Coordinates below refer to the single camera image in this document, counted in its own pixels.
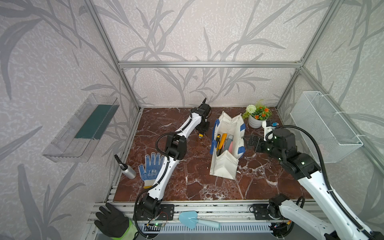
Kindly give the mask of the black yellow art knife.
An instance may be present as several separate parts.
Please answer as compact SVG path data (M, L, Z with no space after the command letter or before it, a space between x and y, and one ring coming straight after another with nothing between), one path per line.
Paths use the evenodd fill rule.
M220 138L221 138L221 135L218 134L217 137L216 137L216 144L219 144L219 143L220 143Z

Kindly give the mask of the orange art knife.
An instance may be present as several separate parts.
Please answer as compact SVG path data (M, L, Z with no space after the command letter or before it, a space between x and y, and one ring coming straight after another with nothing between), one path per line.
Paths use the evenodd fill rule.
M219 139L219 144L218 144L218 148L217 148L217 151L219 152L219 150L221 150L223 148L223 146L225 145L225 141L227 139L227 133L224 133L224 134L221 134L220 136L220 139Z

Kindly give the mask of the grey art knife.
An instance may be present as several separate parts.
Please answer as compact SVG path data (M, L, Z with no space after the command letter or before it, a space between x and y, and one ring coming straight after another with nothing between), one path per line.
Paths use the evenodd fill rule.
M226 144L224 146L224 151L228 151L230 143L233 141L233 135L228 135L228 138L226 140Z

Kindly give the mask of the white Doraemon tote pouch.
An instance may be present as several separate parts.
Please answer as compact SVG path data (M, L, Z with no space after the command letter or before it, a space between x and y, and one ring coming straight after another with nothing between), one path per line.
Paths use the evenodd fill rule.
M239 159L246 151L245 130L246 125L242 115L232 118L222 112L213 128L210 175L230 180L236 179Z

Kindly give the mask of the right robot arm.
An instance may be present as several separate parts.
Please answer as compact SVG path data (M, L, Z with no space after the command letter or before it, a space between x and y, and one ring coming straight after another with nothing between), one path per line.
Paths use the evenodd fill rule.
M290 129L305 134L313 143L319 157L316 162L310 155L297 150L295 135ZM277 159L288 172L313 197L329 223L308 213L287 196L280 194L270 199L270 207L276 218L284 217L299 225L317 240L382 240L381 232L372 231L339 197L330 184L323 155L314 137L297 126L275 128L265 137L246 136L248 148Z

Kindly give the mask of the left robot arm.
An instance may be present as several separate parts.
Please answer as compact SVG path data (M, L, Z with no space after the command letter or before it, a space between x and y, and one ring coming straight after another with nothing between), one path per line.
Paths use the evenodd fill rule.
M210 122L207 119L211 112L210 105L204 99L198 107L190 110L189 117L180 128L158 137L155 143L158 152L146 155L145 164L139 165L145 190L137 198L136 218L154 219L160 214L169 179L187 153L187 139L194 130L201 135L208 131Z

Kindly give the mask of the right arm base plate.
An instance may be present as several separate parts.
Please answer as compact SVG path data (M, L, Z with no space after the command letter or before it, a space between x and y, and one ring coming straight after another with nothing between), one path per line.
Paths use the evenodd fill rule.
M254 215L255 220L272 220L268 212L268 204L252 204L249 211Z

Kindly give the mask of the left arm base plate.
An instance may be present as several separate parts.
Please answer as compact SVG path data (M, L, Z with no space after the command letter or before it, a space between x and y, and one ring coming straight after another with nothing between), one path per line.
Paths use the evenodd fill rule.
M160 221L171 221L174 218L175 205L173 204L161 204L152 207L145 207L144 205L138 205L134 214L134 219L137 221L149 221L152 219Z

